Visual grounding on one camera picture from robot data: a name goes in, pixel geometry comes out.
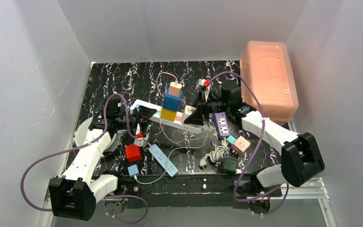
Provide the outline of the white cube socket adapter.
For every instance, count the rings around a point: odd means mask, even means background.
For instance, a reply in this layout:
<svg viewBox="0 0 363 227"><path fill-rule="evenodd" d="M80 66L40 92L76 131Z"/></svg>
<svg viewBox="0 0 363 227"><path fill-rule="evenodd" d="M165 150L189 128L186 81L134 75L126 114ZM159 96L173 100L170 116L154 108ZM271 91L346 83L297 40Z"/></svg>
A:
<svg viewBox="0 0 363 227"><path fill-rule="evenodd" d="M186 118L195 112L196 108L193 106L185 106L182 117Z"/></svg>

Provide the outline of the white power strip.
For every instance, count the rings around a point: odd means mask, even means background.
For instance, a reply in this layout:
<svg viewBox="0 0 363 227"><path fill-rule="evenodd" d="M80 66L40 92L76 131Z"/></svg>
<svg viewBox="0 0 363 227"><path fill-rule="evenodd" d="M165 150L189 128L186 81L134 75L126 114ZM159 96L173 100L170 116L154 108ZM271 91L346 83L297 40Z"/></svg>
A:
<svg viewBox="0 0 363 227"><path fill-rule="evenodd" d="M155 105L155 104L152 104L152 103L149 103L149 102L145 102L143 100L137 99L133 103L133 105L129 108L129 111L133 111L135 108L141 107L141 106L157 110L157 113L149 118L150 121L161 123L162 125L167 125L167 126L170 126L170 127L173 127L173 128L181 129L181 130L192 132L192 133L195 133L195 134L202 133L203 126L183 124L180 120L169 121L169 120L165 120L165 119L160 118L161 107L159 105Z"/></svg>

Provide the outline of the yellow cube socket adapter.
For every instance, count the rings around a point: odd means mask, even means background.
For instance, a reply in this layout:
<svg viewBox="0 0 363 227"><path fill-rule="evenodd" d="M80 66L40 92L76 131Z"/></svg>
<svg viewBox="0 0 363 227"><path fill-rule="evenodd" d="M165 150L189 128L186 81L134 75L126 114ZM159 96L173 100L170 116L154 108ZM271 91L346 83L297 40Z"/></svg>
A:
<svg viewBox="0 0 363 227"><path fill-rule="evenodd" d="M160 113L160 118L173 122L176 118L176 115L177 115L177 112L168 110L166 108L162 108L161 113Z"/></svg>

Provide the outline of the purple cube socket adapter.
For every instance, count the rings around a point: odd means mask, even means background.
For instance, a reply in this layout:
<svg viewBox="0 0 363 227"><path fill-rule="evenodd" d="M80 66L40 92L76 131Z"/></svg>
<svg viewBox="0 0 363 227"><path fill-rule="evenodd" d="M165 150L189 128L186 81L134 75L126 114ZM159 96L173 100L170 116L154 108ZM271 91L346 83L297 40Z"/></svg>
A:
<svg viewBox="0 0 363 227"><path fill-rule="evenodd" d="M230 136L230 130L227 123L226 113L215 113L216 130L219 139L227 138Z"/></svg>

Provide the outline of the blue cube socket adapter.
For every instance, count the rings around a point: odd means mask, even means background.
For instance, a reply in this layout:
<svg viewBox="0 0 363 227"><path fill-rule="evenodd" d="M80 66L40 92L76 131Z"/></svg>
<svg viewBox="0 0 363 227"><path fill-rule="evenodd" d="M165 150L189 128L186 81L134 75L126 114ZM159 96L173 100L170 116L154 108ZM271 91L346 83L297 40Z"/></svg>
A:
<svg viewBox="0 0 363 227"><path fill-rule="evenodd" d="M182 99L183 92L181 91L179 96L172 96L169 94L169 91L166 92L164 96L163 108L177 112L180 106L180 101Z"/></svg>

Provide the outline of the small pink charger plug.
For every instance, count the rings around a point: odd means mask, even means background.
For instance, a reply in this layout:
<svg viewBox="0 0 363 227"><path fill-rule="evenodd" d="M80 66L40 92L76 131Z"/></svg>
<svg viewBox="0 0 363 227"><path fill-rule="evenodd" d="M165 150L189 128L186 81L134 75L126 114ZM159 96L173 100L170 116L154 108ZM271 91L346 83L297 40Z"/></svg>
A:
<svg viewBox="0 0 363 227"><path fill-rule="evenodd" d="M181 94L181 89L182 84L178 83L177 81L171 82L168 89L168 94L170 96L179 97Z"/></svg>

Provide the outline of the red cube socket adapter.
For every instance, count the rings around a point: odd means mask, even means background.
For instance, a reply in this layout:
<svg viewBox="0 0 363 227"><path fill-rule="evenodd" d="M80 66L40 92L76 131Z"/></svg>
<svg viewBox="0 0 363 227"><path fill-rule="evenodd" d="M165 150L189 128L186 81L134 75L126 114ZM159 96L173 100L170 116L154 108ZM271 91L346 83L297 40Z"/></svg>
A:
<svg viewBox="0 0 363 227"><path fill-rule="evenodd" d="M127 145L125 147L125 155L126 155L126 159L130 163L137 162L142 159L140 147L135 144Z"/></svg>

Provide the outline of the blue power strip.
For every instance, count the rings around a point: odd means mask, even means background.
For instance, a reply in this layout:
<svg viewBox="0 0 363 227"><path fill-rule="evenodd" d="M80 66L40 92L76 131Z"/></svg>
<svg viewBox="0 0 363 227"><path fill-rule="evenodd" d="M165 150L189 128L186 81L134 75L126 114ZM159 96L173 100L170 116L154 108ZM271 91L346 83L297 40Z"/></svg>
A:
<svg viewBox="0 0 363 227"><path fill-rule="evenodd" d="M148 148L148 151L161 165L161 167L168 173L170 177L174 177L175 175L178 174L178 169L176 168L176 166L169 160L169 158L156 144L150 146Z"/></svg>

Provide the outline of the light blue charger plug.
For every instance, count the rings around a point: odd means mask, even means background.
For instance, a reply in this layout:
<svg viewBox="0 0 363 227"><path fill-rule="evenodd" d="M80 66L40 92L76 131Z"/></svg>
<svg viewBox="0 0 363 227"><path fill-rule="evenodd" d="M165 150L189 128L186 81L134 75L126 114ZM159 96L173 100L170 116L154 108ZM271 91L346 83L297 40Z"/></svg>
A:
<svg viewBox="0 0 363 227"><path fill-rule="evenodd" d="M131 165L127 168L127 171L129 173L129 176L131 178L139 175L139 169L138 169L138 166L137 165Z"/></svg>

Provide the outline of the pink cube socket adapter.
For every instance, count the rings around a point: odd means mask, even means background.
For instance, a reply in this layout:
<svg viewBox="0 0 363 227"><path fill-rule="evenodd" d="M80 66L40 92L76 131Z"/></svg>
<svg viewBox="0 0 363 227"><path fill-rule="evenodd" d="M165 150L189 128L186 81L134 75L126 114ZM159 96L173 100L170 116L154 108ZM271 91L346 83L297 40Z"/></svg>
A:
<svg viewBox="0 0 363 227"><path fill-rule="evenodd" d="M243 136L239 136L236 141L232 144L231 149L235 155L243 156L245 151L251 146L249 140L245 139Z"/></svg>

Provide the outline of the green cube socket adapter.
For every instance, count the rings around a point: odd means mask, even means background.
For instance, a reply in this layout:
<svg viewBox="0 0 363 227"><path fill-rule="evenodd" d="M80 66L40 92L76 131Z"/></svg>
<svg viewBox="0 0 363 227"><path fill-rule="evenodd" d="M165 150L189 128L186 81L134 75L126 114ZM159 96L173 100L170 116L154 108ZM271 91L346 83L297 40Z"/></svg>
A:
<svg viewBox="0 0 363 227"><path fill-rule="evenodd" d="M221 162L221 173L234 175L237 171L238 160L233 158L224 158Z"/></svg>

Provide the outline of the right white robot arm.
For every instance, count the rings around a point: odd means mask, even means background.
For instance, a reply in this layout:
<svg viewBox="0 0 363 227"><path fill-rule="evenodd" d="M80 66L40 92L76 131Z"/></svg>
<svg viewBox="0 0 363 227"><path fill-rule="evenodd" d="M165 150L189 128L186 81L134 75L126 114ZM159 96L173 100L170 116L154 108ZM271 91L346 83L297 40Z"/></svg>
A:
<svg viewBox="0 0 363 227"><path fill-rule="evenodd" d="M182 122L200 125L210 114L226 115L226 119L242 130L253 133L259 142L266 142L281 156L281 164L265 167L251 175L251 188L265 188L289 183L300 187L325 169L315 137L306 132L289 131L262 116L260 110L242 101L240 87L222 88L221 94L210 91L208 80L199 79L198 96L193 102L194 111Z"/></svg>

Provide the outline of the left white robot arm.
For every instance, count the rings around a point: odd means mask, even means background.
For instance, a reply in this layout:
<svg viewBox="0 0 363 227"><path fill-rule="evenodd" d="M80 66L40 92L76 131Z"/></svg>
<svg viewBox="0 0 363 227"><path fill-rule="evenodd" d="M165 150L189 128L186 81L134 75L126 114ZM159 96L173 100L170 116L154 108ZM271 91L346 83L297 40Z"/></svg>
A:
<svg viewBox="0 0 363 227"><path fill-rule="evenodd" d="M117 192L118 181L123 177L120 172L107 171L95 179L93 174L97 164L107 154L118 131L140 129L155 113L155 109L144 106L127 110L120 98L107 100L103 111L89 119L83 147L71 165L61 176L49 181L54 216L91 219L97 203Z"/></svg>

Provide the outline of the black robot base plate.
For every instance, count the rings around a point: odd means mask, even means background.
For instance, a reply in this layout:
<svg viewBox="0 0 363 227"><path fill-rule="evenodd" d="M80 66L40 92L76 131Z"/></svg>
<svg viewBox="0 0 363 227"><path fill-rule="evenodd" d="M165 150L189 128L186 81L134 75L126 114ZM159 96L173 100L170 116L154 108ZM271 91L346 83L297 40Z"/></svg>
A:
<svg viewBox="0 0 363 227"><path fill-rule="evenodd" d="M233 199L233 187L238 175L198 174L164 176L139 175L138 181L125 175L120 178L116 195L122 193L143 198L153 207L232 207L248 208L247 202Z"/></svg>

